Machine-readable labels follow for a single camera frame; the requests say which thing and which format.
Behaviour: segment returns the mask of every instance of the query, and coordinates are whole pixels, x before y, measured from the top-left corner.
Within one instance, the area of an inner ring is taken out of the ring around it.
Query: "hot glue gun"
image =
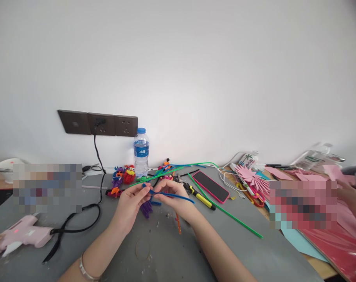
[[[52,238],[50,231],[53,228],[33,226],[37,221],[35,217],[37,214],[26,215],[0,234],[0,253],[5,251],[3,257],[22,244],[31,244],[36,248],[41,248]]]

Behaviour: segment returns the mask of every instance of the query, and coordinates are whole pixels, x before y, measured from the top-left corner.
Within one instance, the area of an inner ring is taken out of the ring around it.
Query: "bracelet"
[[[80,268],[81,273],[82,273],[82,274],[84,275],[84,277],[85,277],[87,280],[89,280],[89,281],[92,281],[92,282],[98,282],[98,281],[100,281],[101,276],[100,276],[100,277],[92,277],[92,276],[90,276],[90,275],[85,271],[84,266],[83,266],[83,255],[84,255],[84,253],[81,255],[81,257],[80,257],[80,263],[79,263],[79,268]]]

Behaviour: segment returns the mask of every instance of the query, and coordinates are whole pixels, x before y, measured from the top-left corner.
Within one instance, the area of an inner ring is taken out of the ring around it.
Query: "bottle cap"
[[[146,132],[146,129],[143,127],[138,128],[138,133],[139,134],[144,134]]]

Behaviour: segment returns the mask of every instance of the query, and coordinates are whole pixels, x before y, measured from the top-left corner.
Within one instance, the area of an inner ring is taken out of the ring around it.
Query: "smartphone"
[[[217,184],[214,180],[206,176],[203,172],[198,171],[193,176],[193,179],[205,190],[207,190],[212,197],[220,203],[225,203],[229,197],[229,192]]]

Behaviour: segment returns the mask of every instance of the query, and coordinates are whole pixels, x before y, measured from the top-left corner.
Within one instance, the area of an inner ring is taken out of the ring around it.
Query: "gray table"
[[[192,171],[183,169],[181,174]],[[201,169],[221,184],[214,168]],[[191,183],[188,176],[183,177]],[[99,186],[101,176],[83,181],[83,185]],[[111,175],[106,175],[104,186],[111,186]],[[99,199],[98,189],[83,189],[84,202]],[[322,281],[308,261],[280,234],[270,229],[269,222],[247,199],[228,200],[224,209],[264,236],[259,239],[220,210],[212,211],[190,195],[197,208],[213,225],[223,240],[258,281]],[[117,207],[118,199],[105,196],[101,203],[102,214],[98,223],[82,233],[64,234],[61,247],[45,265],[41,262],[56,241],[56,235],[42,248],[21,246],[7,257],[0,256],[0,281],[56,281],[65,270],[108,226]],[[0,233],[12,226],[23,214],[14,214],[12,198],[0,206]],[[200,249],[191,227],[181,220],[182,234],[178,234],[175,213],[168,206],[153,207],[149,220],[139,212],[133,230],[125,238],[103,281],[216,281]],[[68,214],[39,214],[38,226],[60,227]],[[79,229],[89,225],[97,216],[97,209],[76,215],[68,227]],[[139,259],[135,255],[138,243]],[[150,248],[151,257],[146,259]]]

